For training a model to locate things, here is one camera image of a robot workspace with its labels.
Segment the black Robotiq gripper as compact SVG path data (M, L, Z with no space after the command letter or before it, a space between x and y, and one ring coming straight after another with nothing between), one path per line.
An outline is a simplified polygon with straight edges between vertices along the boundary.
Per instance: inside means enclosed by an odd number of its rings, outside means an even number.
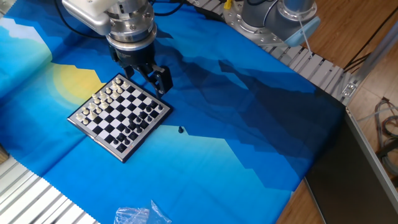
M120 42L108 39L109 53L114 62L124 70L126 79L130 80L135 74L132 67L150 83L156 97L162 97L172 87L173 81L169 67L155 64L154 40L139 42Z

